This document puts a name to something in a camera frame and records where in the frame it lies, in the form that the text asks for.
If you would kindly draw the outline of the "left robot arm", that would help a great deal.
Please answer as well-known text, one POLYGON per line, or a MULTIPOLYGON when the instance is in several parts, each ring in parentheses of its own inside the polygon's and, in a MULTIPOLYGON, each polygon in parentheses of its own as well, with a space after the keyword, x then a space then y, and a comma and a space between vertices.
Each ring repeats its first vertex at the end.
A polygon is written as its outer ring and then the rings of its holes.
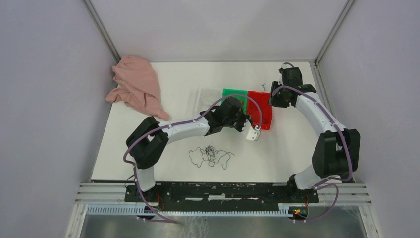
POLYGON ((260 106, 251 97, 259 115, 257 125, 252 125, 251 116, 244 113, 239 95, 227 95, 211 104, 196 117, 177 121, 157 121, 153 116, 145 118, 126 139, 127 150, 123 161, 133 166, 137 195, 148 202, 156 195, 154 165, 159 161, 165 147, 173 142, 197 136, 219 133, 223 128, 233 128, 247 140, 256 141, 260 135, 263 114, 260 106))

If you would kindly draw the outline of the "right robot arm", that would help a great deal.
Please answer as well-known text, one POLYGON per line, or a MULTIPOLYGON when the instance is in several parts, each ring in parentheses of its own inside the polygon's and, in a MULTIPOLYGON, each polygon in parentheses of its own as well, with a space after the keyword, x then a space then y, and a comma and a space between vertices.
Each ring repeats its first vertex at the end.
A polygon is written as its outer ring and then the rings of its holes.
POLYGON ((317 189, 329 181, 349 182, 358 168, 360 134, 340 123, 320 101, 317 90, 303 83, 298 67, 286 62, 279 69, 280 81, 271 85, 269 104, 277 108, 293 106, 309 122, 318 136, 312 155, 312 164, 292 175, 292 185, 286 196, 299 202, 307 189, 317 189))

